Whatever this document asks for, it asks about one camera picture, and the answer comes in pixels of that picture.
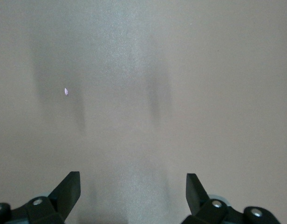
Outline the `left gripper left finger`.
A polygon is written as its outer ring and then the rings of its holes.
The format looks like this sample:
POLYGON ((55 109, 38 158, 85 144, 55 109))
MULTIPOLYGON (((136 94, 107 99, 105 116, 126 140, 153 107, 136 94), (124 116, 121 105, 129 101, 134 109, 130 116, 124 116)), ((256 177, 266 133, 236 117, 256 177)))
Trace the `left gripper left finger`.
POLYGON ((70 172, 48 196, 11 209, 0 203, 0 224, 64 224, 81 195, 80 172, 70 172))

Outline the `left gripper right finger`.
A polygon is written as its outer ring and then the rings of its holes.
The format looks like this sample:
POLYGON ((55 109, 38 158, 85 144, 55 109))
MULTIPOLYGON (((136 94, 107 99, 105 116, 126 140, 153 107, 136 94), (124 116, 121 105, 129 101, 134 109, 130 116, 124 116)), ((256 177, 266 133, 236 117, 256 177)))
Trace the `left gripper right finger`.
POLYGON ((186 175, 186 200, 191 214, 184 224, 279 224, 270 211, 255 206, 242 213, 221 199, 210 198, 196 174, 186 175))

